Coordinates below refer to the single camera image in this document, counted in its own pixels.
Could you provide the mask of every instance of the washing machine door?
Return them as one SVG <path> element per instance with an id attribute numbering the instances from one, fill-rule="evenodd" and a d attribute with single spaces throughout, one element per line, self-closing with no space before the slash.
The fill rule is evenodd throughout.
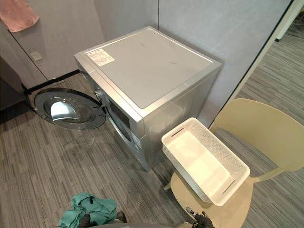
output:
<path id="1" fill-rule="evenodd" d="M 52 124 L 71 130 L 94 129 L 105 123 L 101 104 L 73 89 L 50 88 L 39 92 L 35 111 Z"/>

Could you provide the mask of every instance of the beige chair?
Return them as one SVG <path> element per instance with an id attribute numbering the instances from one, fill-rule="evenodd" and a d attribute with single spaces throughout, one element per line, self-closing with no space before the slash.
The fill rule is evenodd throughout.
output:
<path id="1" fill-rule="evenodd" d="M 243 225 L 251 202 L 253 184 L 268 180 L 284 171 L 304 166 L 304 127 L 285 113 L 248 99 L 228 103 L 216 117 L 210 131 L 224 129 L 250 143 L 278 168 L 258 177 L 248 177 L 224 206 L 203 202 L 187 182 L 174 172 L 170 188 L 182 206 L 205 211 L 216 228 L 239 228 Z"/>

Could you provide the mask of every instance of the label sticker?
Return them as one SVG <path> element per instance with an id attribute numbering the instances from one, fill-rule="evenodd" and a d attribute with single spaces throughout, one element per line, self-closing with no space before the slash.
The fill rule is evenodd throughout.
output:
<path id="1" fill-rule="evenodd" d="M 95 62 L 99 67 L 111 63 L 115 60 L 102 48 L 87 53 L 87 56 L 89 56 L 90 59 L 93 60 L 93 62 Z"/>

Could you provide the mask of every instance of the green clothing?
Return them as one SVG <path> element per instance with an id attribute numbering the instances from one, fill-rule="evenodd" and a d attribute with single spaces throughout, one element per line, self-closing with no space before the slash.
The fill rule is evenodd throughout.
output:
<path id="1" fill-rule="evenodd" d="M 66 210 L 58 225 L 61 227 L 77 228 L 85 213 L 90 213 L 91 223 L 105 224 L 116 218 L 116 203 L 112 199 L 100 199 L 93 194 L 80 193 L 73 196 L 73 210 Z"/>

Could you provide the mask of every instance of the striped carpet floor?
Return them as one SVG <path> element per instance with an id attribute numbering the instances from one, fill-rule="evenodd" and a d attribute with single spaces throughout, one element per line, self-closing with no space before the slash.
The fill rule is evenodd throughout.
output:
<path id="1" fill-rule="evenodd" d="M 238 97 L 265 102 L 304 123 L 303 48 L 303 39 L 292 36 L 274 43 Z M 80 75 L 56 87 L 92 95 Z M 190 220 L 172 192 L 162 189 L 174 171 L 167 159 L 145 172 L 109 122 L 90 131 L 69 131 L 33 111 L 19 114 L 19 109 L 26 107 L 19 104 L 1 113 L 1 227 L 52 227 L 70 209 L 72 196 L 83 191 L 114 199 L 129 222 L 174 226 Z M 273 167 L 250 145 L 224 131 L 216 135 L 249 165 L 252 175 Z M 255 185 L 244 228 L 303 224 L 303 169 Z"/>

